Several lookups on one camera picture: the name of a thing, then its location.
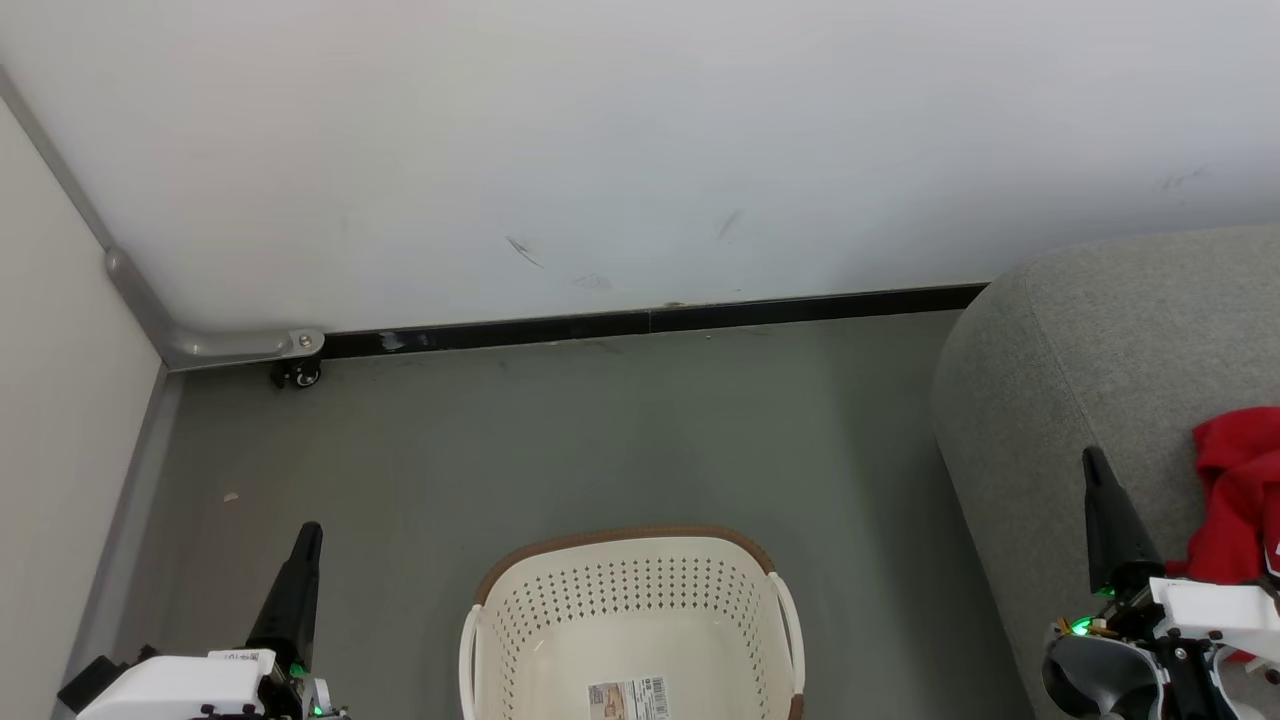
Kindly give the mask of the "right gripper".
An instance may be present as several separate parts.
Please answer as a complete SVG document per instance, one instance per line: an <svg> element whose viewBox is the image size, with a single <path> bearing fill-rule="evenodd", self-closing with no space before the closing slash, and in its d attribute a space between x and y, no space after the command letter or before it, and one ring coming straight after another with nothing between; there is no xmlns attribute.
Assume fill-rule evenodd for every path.
<svg viewBox="0 0 1280 720"><path fill-rule="evenodd" d="M1164 560L1103 450L1082 452L1089 589L1103 601L1098 612L1060 618L1060 637L1098 637L1153 644L1165 610L1151 582L1164 578Z"/></svg>

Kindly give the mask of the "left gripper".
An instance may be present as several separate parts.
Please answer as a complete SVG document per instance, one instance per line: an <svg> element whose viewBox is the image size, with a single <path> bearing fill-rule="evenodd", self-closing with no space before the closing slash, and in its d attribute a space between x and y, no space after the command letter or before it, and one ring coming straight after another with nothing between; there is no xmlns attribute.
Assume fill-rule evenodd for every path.
<svg viewBox="0 0 1280 720"><path fill-rule="evenodd" d="M246 646L270 650L276 665L262 679L262 719L351 719L312 666L323 528L306 521L250 630Z"/></svg>

